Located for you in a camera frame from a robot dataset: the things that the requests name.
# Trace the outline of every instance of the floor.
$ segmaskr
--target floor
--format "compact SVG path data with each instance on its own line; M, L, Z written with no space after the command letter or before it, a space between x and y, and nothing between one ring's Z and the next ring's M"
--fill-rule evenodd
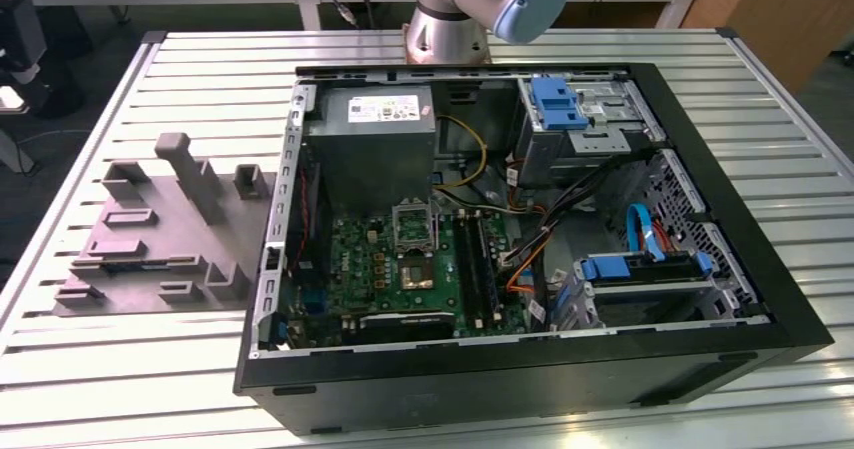
M334 9L326 6L322 8L326 27L348 29ZM98 122L142 35L150 30L302 29L294 5L182 7L180 17L176 17L178 11L178 7L170 6L134 7L130 11L131 23L119 26L107 8L80 8L80 19L96 47L92 53L71 62L78 82L87 94L84 108L58 120L46 121L27 116L7 116L0 119L0 127L19 140L51 133L24 145L42 166L32 177L16 175L0 166L0 198L16 203L0 205L0 287L27 247L86 141L86 133L80 131L91 130ZM406 6L383 8L375 14L378 23L383 28L400 27L411 12L412 8ZM854 68L843 66L841 57L827 59L797 98L845 153L854 157Z

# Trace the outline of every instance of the green circuit board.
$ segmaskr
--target green circuit board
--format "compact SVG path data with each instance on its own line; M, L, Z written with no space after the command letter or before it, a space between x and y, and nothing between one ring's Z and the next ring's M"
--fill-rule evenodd
M503 306L502 321L490 327L467 325L461 291L454 226L451 216L435 221L438 244L426 255L399 255L394 250L392 217L339 218L332 230L332 280L327 293L327 314L347 316L383 312L450 312L459 337L525 332L521 304ZM419 236L418 221L400 221L408 234ZM507 248L501 217L483 219L490 250L498 256ZM402 271L402 267L415 270ZM432 280L430 288L406 289L402 277Z

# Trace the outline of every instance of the sticker label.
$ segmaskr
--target sticker label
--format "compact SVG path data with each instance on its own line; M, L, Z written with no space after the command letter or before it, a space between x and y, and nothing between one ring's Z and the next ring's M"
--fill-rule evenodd
M350 99L347 122L400 122L422 118L418 96L368 96Z
M531 302L529 303L529 312L539 322L546 321L546 309L543 309L543 306L541 306L539 302L534 299L531 299Z
M507 169L507 185L513 187L519 185L519 171L513 168Z

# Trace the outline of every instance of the connector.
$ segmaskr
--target connector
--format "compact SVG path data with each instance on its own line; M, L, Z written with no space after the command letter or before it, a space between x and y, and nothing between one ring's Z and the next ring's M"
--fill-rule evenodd
M342 18L350 23L355 28L359 27L359 23L356 22L356 16L354 16L352 11L343 4L338 5L338 13L342 15Z

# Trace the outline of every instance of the yellow wire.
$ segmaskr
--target yellow wire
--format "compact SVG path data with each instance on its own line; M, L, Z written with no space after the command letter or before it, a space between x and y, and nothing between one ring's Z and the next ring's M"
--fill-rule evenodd
M457 123L459 127L462 127L469 131L469 133L471 134L471 137L475 138L475 140L478 141L478 145L481 146L481 165L478 166L478 170L474 172L474 174L469 176L466 179L463 179L462 181L451 182L449 184L436 184L434 186L434 187L438 187L439 189L449 189L451 187L459 187L469 184L471 181L475 180L475 178L486 170L486 149L487 148L486 148L486 142L483 142L483 139L481 139L481 136L478 135L475 130L471 127L469 127L469 125L463 121L457 119L454 116L436 116L436 119L447 119L449 121Z

